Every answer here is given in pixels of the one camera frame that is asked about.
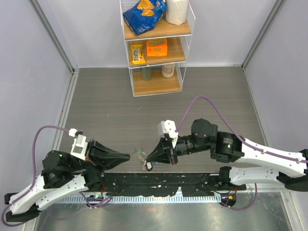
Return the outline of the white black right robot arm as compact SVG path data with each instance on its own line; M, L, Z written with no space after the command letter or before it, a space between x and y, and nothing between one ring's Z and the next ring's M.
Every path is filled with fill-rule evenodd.
M308 190L308 151L287 152L270 148L233 133L218 130L205 119L191 125L191 134L179 136L175 122L162 121L158 125L160 141L145 158L148 171L153 162L175 165L178 157L204 151L221 163L248 163L253 167L221 167L218 185L230 189L233 185L261 183L283 185L295 192Z

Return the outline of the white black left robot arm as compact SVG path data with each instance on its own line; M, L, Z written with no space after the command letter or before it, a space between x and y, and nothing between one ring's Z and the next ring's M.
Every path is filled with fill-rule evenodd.
M34 184L19 193L4 196L9 206L6 221L27 222L69 195L102 189L105 171L129 159L129 154L109 149L95 140L75 140L69 153L48 152L42 161L43 170Z

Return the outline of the metal key organizer with rings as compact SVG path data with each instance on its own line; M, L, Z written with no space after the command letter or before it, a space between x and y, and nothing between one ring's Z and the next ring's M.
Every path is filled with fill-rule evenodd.
M142 164L142 166L145 166L146 163L146 153L141 149L142 154L136 154L136 150L135 150L135 155L139 158L140 163Z

